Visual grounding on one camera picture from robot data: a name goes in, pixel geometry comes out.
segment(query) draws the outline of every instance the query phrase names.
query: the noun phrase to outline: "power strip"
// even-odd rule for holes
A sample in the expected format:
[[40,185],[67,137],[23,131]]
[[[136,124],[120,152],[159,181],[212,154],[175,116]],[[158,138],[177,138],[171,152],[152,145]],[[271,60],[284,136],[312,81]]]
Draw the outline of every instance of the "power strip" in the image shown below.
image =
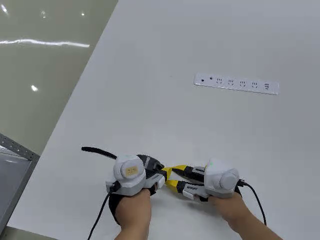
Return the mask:
[[194,78],[194,84],[261,94],[280,94],[279,83],[275,81],[248,80],[246,78],[227,77],[215,74],[197,73]]

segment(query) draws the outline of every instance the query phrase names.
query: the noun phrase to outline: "yellow sticker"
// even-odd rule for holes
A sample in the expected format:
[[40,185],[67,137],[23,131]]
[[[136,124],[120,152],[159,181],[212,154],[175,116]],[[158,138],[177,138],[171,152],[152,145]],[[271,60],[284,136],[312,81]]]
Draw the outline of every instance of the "yellow sticker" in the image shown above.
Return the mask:
[[138,166],[131,166],[125,169],[125,176],[131,176],[138,173]]

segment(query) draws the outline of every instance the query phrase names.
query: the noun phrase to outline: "white tabletop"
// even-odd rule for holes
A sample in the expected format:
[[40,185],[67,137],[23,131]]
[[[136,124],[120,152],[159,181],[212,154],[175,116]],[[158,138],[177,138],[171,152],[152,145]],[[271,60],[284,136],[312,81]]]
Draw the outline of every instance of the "white tabletop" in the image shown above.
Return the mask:
[[[227,161],[285,239],[319,237],[319,2],[121,0],[11,217],[15,228],[86,239],[113,161]],[[278,81],[280,95],[195,86],[196,73]],[[242,189],[253,213],[253,194]],[[117,235],[105,209],[93,239]],[[207,205],[163,187],[149,239],[239,239]]]

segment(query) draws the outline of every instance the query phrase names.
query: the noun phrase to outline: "black cable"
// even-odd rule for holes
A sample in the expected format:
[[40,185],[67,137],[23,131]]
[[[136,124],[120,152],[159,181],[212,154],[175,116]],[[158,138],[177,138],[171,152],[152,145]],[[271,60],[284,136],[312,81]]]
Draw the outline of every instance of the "black cable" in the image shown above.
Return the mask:
[[85,152],[101,154],[101,155],[106,156],[106,157],[111,158],[111,159],[117,159],[116,155],[113,155],[112,153],[104,151],[104,150],[102,150],[100,148],[90,147],[90,146],[83,146],[81,148],[81,150],[85,151]]
[[91,228],[91,231],[90,231],[90,234],[89,234],[87,240],[90,240],[91,235],[92,235],[92,233],[94,232],[94,230],[95,230],[95,228],[96,228],[96,226],[97,226],[97,224],[98,224],[98,222],[99,222],[99,220],[100,220],[101,214],[102,214],[102,212],[103,212],[103,210],[104,210],[104,208],[105,208],[105,205],[106,205],[106,203],[107,203],[107,200],[108,200],[109,196],[110,196],[113,192],[118,191],[118,190],[120,189],[120,187],[121,187],[121,185],[120,185],[120,183],[119,183],[118,181],[115,181],[115,182],[112,184],[112,186],[110,187],[110,191],[108,192],[108,194],[106,195],[105,199],[103,200],[103,203],[102,203],[102,205],[101,205],[101,208],[100,208],[98,217],[96,218],[96,220],[95,220],[95,222],[94,222],[94,224],[93,224],[93,227]]
[[252,192],[253,192],[253,194],[254,194],[254,196],[255,196],[255,198],[256,198],[256,201],[258,202],[259,208],[260,208],[260,210],[261,210],[262,217],[263,217],[263,223],[264,223],[264,225],[267,226],[267,220],[266,220],[266,215],[265,215],[264,209],[262,208],[262,205],[261,205],[261,203],[260,203],[259,197],[258,197],[256,191],[254,190],[254,188],[253,188],[250,184],[246,183],[246,182],[245,182],[244,180],[242,180],[242,179],[240,179],[240,180],[238,181],[237,185],[238,185],[239,187],[247,186],[247,187],[249,187],[249,188],[252,190]]

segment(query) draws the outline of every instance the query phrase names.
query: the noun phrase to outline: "human hand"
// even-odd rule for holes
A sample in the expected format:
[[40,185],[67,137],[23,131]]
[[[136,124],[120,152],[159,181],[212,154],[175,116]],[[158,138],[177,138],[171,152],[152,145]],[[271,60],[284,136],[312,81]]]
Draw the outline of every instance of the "human hand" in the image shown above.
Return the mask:
[[236,192],[231,198],[210,196],[208,201],[216,207],[223,219],[235,232],[238,232],[239,223],[253,217],[240,194]]
[[124,197],[115,210],[115,217],[122,229],[149,229],[151,220],[150,191],[143,189],[131,197]]

